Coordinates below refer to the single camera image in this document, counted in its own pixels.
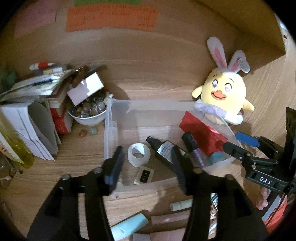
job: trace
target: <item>white tape roll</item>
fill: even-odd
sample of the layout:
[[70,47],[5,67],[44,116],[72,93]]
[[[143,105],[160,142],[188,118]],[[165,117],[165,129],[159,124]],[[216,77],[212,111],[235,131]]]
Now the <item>white tape roll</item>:
[[[137,158],[134,156],[135,153],[141,153],[143,157]],[[148,163],[149,159],[149,147],[143,143],[135,143],[128,148],[128,160],[134,167],[143,166],[144,164]]]

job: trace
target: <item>pink inner ear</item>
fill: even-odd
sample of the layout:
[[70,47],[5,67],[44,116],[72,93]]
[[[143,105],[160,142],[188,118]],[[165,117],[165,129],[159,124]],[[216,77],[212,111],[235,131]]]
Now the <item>pink inner ear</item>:
[[218,49],[217,47],[215,47],[215,55],[216,55],[218,61],[220,62],[221,66],[222,66],[223,68],[227,68],[227,65],[226,65],[226,63],[224,62],[224,60],[223,60],[223,58],[222,58],[222,55],[221,55],[221,53],[220,53],[220,51],[219,51],[219,49]]
[[235,62],[235,64],[232,66],[232,68],[231,68],[231,71],[232,72],[236,72],[236,70],[239,68],[239,59],[240,58],[241,57],[238,57],[237,60],[236,60],[236,62]]

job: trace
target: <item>plastic storage container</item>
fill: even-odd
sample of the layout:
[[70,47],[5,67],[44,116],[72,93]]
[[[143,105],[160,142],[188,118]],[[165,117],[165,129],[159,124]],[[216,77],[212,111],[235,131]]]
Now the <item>plastic storage container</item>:
[[[178,185],[175,174],[155,158],[155,151],[146,142],[146,138],[152,136],[161,141],[169,140],[187,150],[181,139],[184,132],[179,128],[186,111],[220,132],[228,141],[241,146],[223,119],[219,116],[210,118],[208,113],[195,110],[193,101],[108,99],[104,133],[104,160],[113,156],[118,145],[123,146],[125,151],[123,169],[114,195],[139,194],[141,191],[158,191]],[[210,119],[215,119],[215,122],[219,119],[218,123],[223,124],[213,123]],[[130,164],[127,150],[130,145],[137,142],[147,145],[151,150],[150,160],[145,165],[154,169],[151,183],[134,184],[139,168]],[[204,170],[211,173],[235,160],[226,153],[224,154],[227,156],[226,160],[206,167]]]

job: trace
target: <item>wood grain surface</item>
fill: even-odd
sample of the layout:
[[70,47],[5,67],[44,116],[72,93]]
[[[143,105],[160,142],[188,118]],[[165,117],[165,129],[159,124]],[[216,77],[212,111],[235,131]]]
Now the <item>wood grain surface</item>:
[[[296,49],[288,33],[284,39],[287,54],[283,56],[272,44],[238,31],[197,1],[143,0],[142,4],[152,4],[160,10],[154,33],[113,28],[67,33],[66,15],[67,9],[74,6],[72,0],[58,0],[56,22],[17,39],[13,38],[13,17],[0,35],[0,60],[19,75],[27,74],[32,63],[42,61],[73,66],[106,64],[108,69],[102,71],[101,76],[117,99],[191,100],[191,92],[202,85],[215,68],[206,40],[217,36],[228,61],[235,50],[242,49],[251,66],[251,72],[243,78],[247,99],[253,103],[255,111],[245,112],[244,122],[231,128],[234,132],[263,135],[284,144],[285,108],[296,108]],[[13,178],[7,190],[0,190],[1,198],[12,211],[15,225],[24,235],[62,174],[79,176],[101,165],[103,124],[98,125],[97,135],[85,138],[78,136],[82,128],[75,123],[71,134],[62,136],[63,144],[59,146],[56,161],[36,159],[32,168]],[[259,186],[243,178],[244,169],[239,161],[216,174],[227,173],[236,177],[252,201],[256,199]],[[105,198],[105,206],[109,223],[114,225],[138,212],[148,218],[168,214],[171,202],[187,198],[174,187],[146,195],[122,195],[115,200]],[[82,236],[86,237],[83,197],[80,204]],[[172,230],[185,225],[186,222],[149,224],[141,232]]]

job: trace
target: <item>human hand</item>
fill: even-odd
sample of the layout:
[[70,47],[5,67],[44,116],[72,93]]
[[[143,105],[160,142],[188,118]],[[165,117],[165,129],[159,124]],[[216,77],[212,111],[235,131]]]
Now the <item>human hand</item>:
[[259,197],[256,201],[256,207],[259,210],[262,210],[263,208],[267,207],[267,197],[269,195],[270,191],[266,187],[261,187]]

